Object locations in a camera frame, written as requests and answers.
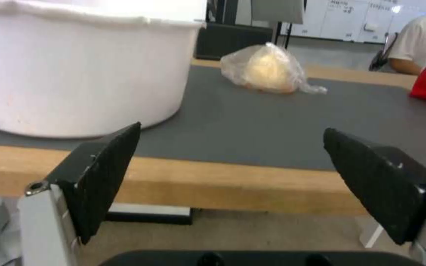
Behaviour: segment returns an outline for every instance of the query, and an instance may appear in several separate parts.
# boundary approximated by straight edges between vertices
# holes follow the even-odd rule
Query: plastic bag
[[[297,59],[288,51],[268,42],[254,45],[221,58],[221,73],[234,84],[274,93],[325,94],[322,86],[311,86]]]

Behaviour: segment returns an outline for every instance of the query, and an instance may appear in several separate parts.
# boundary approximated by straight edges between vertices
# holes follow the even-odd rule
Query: black gripper pad
[[[346,185],[396,244],[426,219],[426,168],[406,153],[328,128],[325,150]]]
[[[78,237],[87,244],[95,235],[123,182],[136,150],[141,124],[82,143],[48,176],[64,193]]]

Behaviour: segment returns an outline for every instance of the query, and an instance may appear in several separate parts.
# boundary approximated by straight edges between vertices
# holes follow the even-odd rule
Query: chair
[[[379,71],[385,64],[387,64],[389,53],[394,47],[395,41],[399,34],[394,32],[393,34],[386,33],[386,39],[384,42],[384,48],[377,52],[369,65],[369,71]]]

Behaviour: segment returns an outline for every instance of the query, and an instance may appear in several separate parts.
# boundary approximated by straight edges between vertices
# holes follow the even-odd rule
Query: white plastic tub
[[[205,10],[206,0],[0,0],[0,130],[92,137],[169,118]]]

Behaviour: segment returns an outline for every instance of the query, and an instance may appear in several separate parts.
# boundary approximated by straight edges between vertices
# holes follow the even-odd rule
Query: floor
[[[353,217],[202,210],[191,226],[105,222],[79,258],[91,266],[142,249],[364,250],[358,237]],[[408,248],[382,235],[372,250],[407,256]]]

